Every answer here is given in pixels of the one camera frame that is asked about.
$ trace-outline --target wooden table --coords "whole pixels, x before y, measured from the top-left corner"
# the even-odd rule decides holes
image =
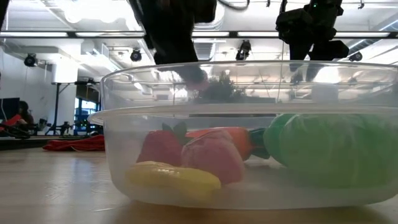
[[[0,223],[398,223],[398,197],[367,207],[205,210],[130,202],[103,152],[0,152]]]

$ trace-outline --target person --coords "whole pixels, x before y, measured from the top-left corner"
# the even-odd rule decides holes
[[[19,115],[21,119],[18,121],[18,124],[28,126],[34,124],[34,119],[32,115],[29,113],[29,105],[25,101],[19,102]]]

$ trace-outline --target clear plastic bowl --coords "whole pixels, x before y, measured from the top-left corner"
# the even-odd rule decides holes
[[[207,80],[187,79],[198,71]],[[112,181],[133,200],[364,205],[398,193],[397,76],[394,66],[307,61],[132,68],[102,79],[104,110],[89,120],[104,125]]]

